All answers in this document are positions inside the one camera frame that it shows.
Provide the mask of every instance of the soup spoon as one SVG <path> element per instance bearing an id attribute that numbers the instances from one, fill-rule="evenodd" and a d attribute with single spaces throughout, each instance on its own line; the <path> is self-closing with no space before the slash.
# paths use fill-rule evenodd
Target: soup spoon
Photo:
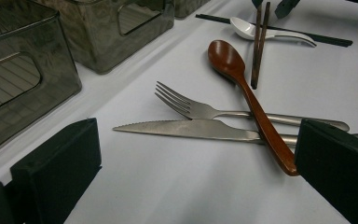
<path id="1" fill-rule="evenodd" d="M 257 125 L 258 131 L 265 140 L 275 160 L 288 175 L 298 175 L 295 165 L 295 155 L 283 142 L 278 132 L 272 126 L 260 103 L 249 88 L 243 76 L 245 63 L 240 54 L 227 42 L 215 40 L 208 47 L 208 58 L 212 67 L 224 77 L 234 81 L 242 89 Z"/>
<path id="2" fill-rule="evenodd" d="M 234 28 L 235 33 L 237 35 L 249 39 L 255 40 L 255 26 L 247 21 L 241 20 L 240 18 L 231 17 L 230 24 Z M 278 30 L 267 30 L 266 31 L 266 39 L 270 39 L 273 37 L 280 37 L 280 38 L 288 38 L 288 39 L 297 39 L 301 40 L 312 47 L 316 47 L 316 43 L 307 35 L 303 35 L 296 32 L 289 32 L 289 31 L 278 31 Z"/>

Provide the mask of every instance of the white tablecloth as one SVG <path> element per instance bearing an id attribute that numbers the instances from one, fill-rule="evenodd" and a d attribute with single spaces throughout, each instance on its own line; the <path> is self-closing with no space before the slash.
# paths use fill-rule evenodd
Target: white tablecloth
<path id="1" fill-rule="evenodd" d="M 250 0 L 211 0 L 196 13 L 255 21 Z M 175 21 L 170 31 L 107 75 L 77 64 L 82 92 L 0 149 L 0 180 L 8 183 L 9 167 L 60 129 L 96 118 L 103 169 L 66 223 L 346 222 L 301 176 L 285 175 L 264 146 L 112 131 L 133 122 L 184 119 L 154 95 L 157 81 L 215 108 L 248 109 L 241 91 L 211 68 L 206 50 L 215 39 L 229 42 L 248 65 L 250 80 L 253 42 L 228 24 L 196 19 L 196 13 Z M 268 40 L 254 91 L 264 110 L 342 120 L 350 133 L 358 133 L 358 5 L 303 0 L 272 25 L 350 39 L 353 45 L 310 48 Z M 256 130 L 248 119 L 222 120 Z M 298 132 L 276 127 L 281 133 Z"/>

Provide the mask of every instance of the knife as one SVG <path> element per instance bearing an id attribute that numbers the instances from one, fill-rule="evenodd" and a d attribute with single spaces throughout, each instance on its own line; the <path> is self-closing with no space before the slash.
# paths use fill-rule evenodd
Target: knife
<path id="1" fill-rule="evenodd" d="M 258 132 L 232 128 L 218 119 L 148 121 L 118 126 L 113 130 L 127 133 L 264 143 Z M 281 137 L 289 147 L 296 146 L 296 135 L 281 134 Z"/>

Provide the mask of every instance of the gray container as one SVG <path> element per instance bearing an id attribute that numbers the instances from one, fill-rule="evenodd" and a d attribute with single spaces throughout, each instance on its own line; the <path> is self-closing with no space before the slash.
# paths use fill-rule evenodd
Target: gray container
<path id="1" fill-rule="evenodd" d="M 210 0 L 175 0 L 175 17 L 183 19 Z"/>
<path id="2" fill-rule="evenodd" d="M 60 11 L 75 61 L 106 74 L 173 27 L 173 0 L 34 0 Z"/>
<path id="3" fill-rule="evenodd" d="M 0 0 L 0 145 L 80 90 L 58 11 Z"/>

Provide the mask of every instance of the fork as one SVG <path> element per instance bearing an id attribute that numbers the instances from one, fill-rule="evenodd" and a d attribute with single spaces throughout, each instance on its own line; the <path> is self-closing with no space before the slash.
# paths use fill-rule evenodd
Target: fork
<path id="1" fill-rule="evenodd" d="M 217 110 L 210 105 L 200 103 L 194 100 L 191 100 L 184 95 L 174 91 L 168 86 L 162 84 L 158 81 L 156 85 L 156 96 L 163 101 L 170 108 L 178 112 L 179 114 L 185 116 L 188 119 L 214 119 L 216 117 L 241 117 L 241 118 L 251 118 L 252 113 L 249 111 L 228 111 L 228 110 Z M 278 114 L 266 114 L 269 120 L 277 123 L 300 126 L 302 119 L 313 119 L 297 116 L 288 116 L 288 115 L 278 115 Z M 342 121 L 329 120 L 329 119 L 313 119 L 323 123 L 330 124 L 335 126 L 345 132 L 347 132 L 350 127 L 348 124 Z"/>

